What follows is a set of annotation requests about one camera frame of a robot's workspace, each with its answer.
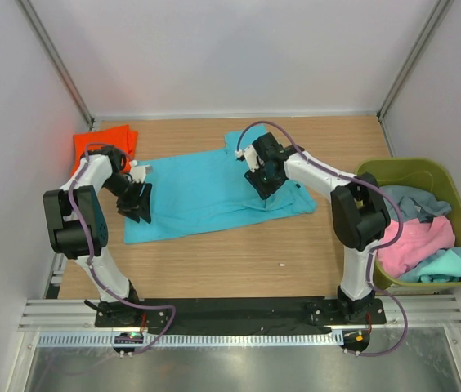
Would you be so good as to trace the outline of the turquoise blue t shirt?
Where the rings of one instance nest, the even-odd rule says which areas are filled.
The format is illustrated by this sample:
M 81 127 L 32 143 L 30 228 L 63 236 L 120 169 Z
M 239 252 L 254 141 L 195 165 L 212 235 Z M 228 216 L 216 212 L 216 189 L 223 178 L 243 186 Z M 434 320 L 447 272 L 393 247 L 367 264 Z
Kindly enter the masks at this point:
M 263 125 L 245 135 L 231 131 L 220 149 L 148 161 L 151 222 L 126 219 L 124 242 L 182 238 L 314 212 L 316 201 L 304 185 L 289 180 L 263 200 L 246 180 L 248 166 L 236 159 L 235 148 L 264 134 Z

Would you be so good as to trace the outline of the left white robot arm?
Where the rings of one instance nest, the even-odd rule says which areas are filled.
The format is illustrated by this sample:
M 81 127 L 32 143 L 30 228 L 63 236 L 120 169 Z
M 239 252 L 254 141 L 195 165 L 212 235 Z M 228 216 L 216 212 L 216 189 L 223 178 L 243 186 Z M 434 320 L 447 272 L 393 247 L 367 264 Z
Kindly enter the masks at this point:
M 129 278 L 116 265 L 108 248 L 109 229 L 98 194 L 108 190 L 116 198 L 119 215 L 136 223 L 150 223 L 150 165 L 140 164 L 113 145 L 86 145 L 79 165 L 58 189 L 43 195 L 48 237 L 57 254 L 78 264 L 99 292 L 96 314 L 136 325 L 144 314 Z

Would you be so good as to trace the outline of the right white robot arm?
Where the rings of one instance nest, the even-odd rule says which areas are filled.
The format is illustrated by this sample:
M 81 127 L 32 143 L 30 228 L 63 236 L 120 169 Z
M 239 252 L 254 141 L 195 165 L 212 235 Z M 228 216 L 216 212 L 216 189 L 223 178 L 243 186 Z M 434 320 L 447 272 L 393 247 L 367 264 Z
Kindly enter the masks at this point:
M 363 319 L 372 305 L 374 255 L 391 223 L 374 176 L 354 176 L 324 164 L 298 145 L 282 146 L 270 133 L 235 156 L 248 165 L 244 177 L 260 198 L 268 199 L 288 180 L 313 189 L 330 203 L 333 231 L 344 246 L 337 312 L 346 323 Z

